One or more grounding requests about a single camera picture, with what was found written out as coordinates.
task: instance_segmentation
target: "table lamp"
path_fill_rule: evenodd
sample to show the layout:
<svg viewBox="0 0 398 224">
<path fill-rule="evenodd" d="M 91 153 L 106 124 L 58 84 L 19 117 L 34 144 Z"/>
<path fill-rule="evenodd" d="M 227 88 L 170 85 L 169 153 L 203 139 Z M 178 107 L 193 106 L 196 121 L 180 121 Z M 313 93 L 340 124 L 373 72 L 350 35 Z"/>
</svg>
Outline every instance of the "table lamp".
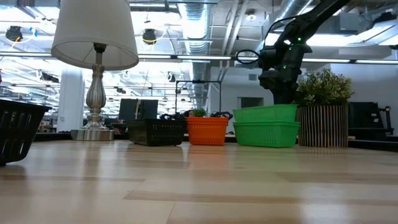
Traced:
<svg viewBox="0 0 398 224">
<path fill-rule="evenodd" d="M 126 0 L 63 0 L 51 54 L 77 67 L 92 68 L 86 97 L 88 123 L 72 130 L 80 141 L 111 141 L 112 130 L 101 124 L 106 96 L 104 70 L 125 70 L 139 62 L 131 12 Z"/>
</svg>

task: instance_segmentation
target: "white lampshade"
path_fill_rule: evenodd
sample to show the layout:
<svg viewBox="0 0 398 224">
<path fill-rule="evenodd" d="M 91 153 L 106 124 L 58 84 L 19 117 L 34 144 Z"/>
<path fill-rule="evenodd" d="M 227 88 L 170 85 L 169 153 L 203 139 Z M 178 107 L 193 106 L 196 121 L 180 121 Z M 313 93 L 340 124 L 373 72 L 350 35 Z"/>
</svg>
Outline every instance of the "white lampshade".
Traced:
<svg viewBox="0 0 398 224">
<path fill-rule="evenodd" d="M 95 64 L 93 44 L 106 44 L 106 70 L 125 70 L 139 62 L 126 0 L 61 0 L 60 15 L 51 53 L 81 68 Z"/>
</svg>

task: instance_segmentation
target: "lamp base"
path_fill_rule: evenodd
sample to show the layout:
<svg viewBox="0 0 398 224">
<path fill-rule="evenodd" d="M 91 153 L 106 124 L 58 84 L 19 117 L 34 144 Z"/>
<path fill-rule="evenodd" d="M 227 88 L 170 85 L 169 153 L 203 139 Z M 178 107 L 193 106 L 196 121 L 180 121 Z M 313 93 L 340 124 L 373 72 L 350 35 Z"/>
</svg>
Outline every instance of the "lamp base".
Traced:
<svg viewBox="0 0 398 224">
<path fill-rule="evenodd" d="M 113 130 L 79 129 L 72 130 L 72 140 L 74 141 L 113 141 Z"/>
</svg>

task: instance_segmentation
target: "striped planter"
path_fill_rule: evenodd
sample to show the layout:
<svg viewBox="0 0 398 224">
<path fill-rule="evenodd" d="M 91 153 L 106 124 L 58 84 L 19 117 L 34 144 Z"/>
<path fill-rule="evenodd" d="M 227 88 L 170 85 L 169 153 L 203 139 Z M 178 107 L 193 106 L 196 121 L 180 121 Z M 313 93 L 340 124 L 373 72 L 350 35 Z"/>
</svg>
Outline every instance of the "striped planter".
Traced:
<svg viewBox="0 0 398 224">
<path fill-rule="evenodd" d="M 312 147 L 348 147 L 348 107 L 309 106 L 297 109 L 298 144 Z"/>
</svg>

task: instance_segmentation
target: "silver lamp stand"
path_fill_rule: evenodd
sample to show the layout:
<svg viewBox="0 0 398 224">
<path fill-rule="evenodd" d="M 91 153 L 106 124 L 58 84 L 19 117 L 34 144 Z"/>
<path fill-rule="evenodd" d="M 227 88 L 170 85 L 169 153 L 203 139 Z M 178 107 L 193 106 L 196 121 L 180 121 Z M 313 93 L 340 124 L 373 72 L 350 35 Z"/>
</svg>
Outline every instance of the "silver lamp stand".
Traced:
<svg viewBox="0 0 398 224">
<path fill-rule="evenodd" d="M 90 108 L 87 116 L 87 125 L 78 130 L 72 130 L 72 139 L 76 141 L 113 141 L 114 131 L 104 127 L 101 116 L 101 108 L 105 106 L 106 95 L 102 77 L 104 66 L 102 65 L 102 53 L 106 49 L 104 44 L 94 44 L 96 52 L 96 64 L 93 65 L 93 81 L 86 97 L 86 104 Z"/>
</svg>

